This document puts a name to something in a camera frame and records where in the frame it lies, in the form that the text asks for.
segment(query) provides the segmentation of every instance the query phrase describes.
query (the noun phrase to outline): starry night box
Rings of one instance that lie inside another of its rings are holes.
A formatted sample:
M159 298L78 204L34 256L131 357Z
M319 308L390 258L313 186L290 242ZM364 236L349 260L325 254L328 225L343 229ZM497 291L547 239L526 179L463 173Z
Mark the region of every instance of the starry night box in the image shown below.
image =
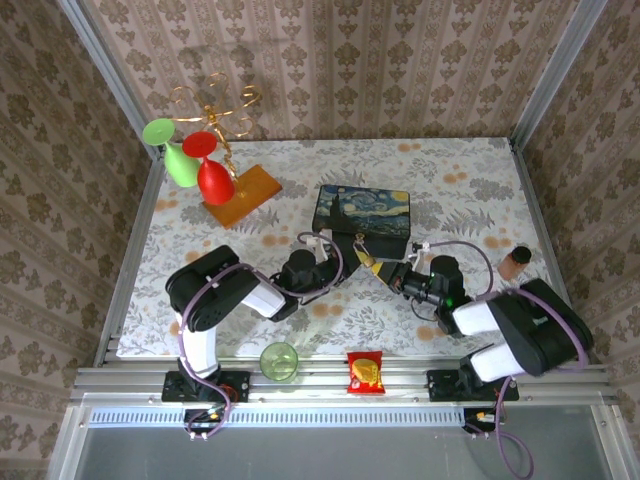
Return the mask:
M411 236L409 193L379 188L322 185L312 229L364 234L369 253L378 259L402 260Z

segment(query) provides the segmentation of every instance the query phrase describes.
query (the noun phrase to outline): table surface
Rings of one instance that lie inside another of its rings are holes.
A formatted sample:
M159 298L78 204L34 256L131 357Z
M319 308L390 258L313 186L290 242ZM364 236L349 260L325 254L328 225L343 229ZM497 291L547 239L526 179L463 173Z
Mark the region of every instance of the table surface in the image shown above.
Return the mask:
M165 177L147 234L140 268L118 345L118 356L178 354L178 324L164 285L180 267L228 244L241 261L270 275L310 230L318 188L324 183L406 190L411 195L412 241L461 239L488 254L494 272L516 245L533 252L520 276L549 282L514 157L504 138L242 142L233 145L240 172L261 164L283 191L230 230L202 206L196 188ZM482 293L489 275L468 247L433 249L455 256L467 293ZM506 287L496 272L494 289ZM422 305L420 313L433 309ZM238 306L218 326L218 355L259 356L272 342L291 343L303 356L382 350L386 354L463 356L497 340L496 334L446 337L416 318L409 302L364 269L340 287L280 323Z

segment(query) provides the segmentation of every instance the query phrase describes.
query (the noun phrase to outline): starry night painting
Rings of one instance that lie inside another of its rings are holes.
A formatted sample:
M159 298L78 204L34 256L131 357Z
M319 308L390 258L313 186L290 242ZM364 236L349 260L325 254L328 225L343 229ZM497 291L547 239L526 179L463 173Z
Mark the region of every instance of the starry night painting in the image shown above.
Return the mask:
M408 238L409 194L399 190L322 185L313 230L371 232Z

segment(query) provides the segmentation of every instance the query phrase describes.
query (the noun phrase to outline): small jar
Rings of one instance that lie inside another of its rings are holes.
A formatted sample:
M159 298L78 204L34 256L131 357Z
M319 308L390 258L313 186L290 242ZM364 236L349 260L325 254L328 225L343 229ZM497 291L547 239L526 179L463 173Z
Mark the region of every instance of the small jar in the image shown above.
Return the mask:
M531 250L527 247L516 247L498 265L498 273L506 281L513 280L522 273L530 261Z

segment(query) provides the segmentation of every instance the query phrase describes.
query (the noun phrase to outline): jar lid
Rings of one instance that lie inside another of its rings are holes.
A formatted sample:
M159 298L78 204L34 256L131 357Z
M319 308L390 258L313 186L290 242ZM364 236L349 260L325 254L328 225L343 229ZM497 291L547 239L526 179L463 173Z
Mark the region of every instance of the jar lid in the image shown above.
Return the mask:
M529 263L531 260L531 250L527 247L516 247L511 252L511 258L516 263Z

